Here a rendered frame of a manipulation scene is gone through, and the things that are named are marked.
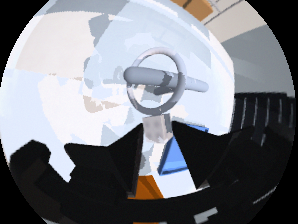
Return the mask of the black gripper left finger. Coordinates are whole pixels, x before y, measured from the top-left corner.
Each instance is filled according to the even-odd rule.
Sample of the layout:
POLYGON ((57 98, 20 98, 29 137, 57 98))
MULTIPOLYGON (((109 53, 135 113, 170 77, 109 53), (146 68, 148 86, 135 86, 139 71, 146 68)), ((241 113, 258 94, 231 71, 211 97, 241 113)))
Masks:
POLYGON ((112 172, 118 183, 136 198, 140 161, 144 147, 144 124, 138 124, 110 145, 64 144, 64 152, 74 165, 112 172))

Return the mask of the grey metal t-shaped stake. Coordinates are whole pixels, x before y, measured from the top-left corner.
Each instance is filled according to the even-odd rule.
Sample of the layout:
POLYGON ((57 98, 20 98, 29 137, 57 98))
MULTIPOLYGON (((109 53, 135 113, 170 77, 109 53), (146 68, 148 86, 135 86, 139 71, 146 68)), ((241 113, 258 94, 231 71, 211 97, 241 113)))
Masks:
MULTIPOLYGON (((153 69, 146 67, 128 67, 125 69, 124 80, 134 85, 156 85, 154 95, 164 95, 164 93, 174 92, 177 87, 178 73, 162 71, 162 69, 153 69)), ((188 83, 186 88, 188 91, 208 92, 209 84, 205 81, 194 79, 194 77, 186 77, 188 83)))

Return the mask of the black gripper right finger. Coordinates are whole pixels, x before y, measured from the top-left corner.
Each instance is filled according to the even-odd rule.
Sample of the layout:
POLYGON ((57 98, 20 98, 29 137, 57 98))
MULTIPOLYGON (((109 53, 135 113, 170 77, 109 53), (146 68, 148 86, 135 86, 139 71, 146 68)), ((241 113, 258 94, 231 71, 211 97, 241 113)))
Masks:
POLYGON ((192 176, 193 184, 196 189, 200 189, 209 185, 208 180, 220 167, 230 147, 253 137, 255 125, 218 136, 177 120, 172 120, 172 128, 173 137, 188 165, 186 168, 192 176))

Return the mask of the grey metal ring with small tab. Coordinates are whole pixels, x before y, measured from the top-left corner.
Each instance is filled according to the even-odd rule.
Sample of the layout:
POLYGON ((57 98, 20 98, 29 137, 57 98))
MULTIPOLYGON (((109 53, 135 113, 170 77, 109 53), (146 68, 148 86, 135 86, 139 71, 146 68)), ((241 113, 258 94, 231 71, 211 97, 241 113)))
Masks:
POLYGON ((178 71, 177 87, 174 89, 173 95, 170 96, 170 99, 166 103, 160 105, 157 108, 145 108, 142 107, 140 103, 136 100, 136 97, 133 95, 132 84, 129 84, 126 81, 126 95, 130 104, 137 109, 138 112, 141 112, 142 115, 148 115, 150 117, 144 117, 142 123, 144 123, 146 143, 152 144, 166 144, 173 136, 172 120, 170 120, 169 109, 172 109, 174 105, 177 104, 177 101, 181 99, 182 93, 184 93, 186 88, 186 83, 188 83, 188 71, 186 71, 185 61, 174 49, 166 47, 154 47, 146 49, 145 52, 142 52, 136 60, 133 61, 132 67, 138 67, 138 64, 142 63, 142 60, 148 59, 152 55, 165 55, 169 56, 170 59, 176 64, 178 71), (162 115, 165 113, 165 115, 162 115))

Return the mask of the blue tray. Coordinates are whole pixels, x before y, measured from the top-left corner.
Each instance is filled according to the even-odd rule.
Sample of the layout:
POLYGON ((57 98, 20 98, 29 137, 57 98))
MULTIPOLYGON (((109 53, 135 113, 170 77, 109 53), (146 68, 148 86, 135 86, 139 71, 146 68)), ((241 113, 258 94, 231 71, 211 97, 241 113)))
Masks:
MULTIPOLYGON (((200 129, 200 131, 209 132, 209 128, 201 127, 201 125, 189 125, 200 129)), ((172 139, 168 141, 164 155, 162 155, 160 167, 157 169, 157 173, 160 176, 172 175, 172 173, 188 171, 188 165, 185 163, 184 157, 182 157, 181 149, 178 148, 177 141, 172 136, 172 139)))

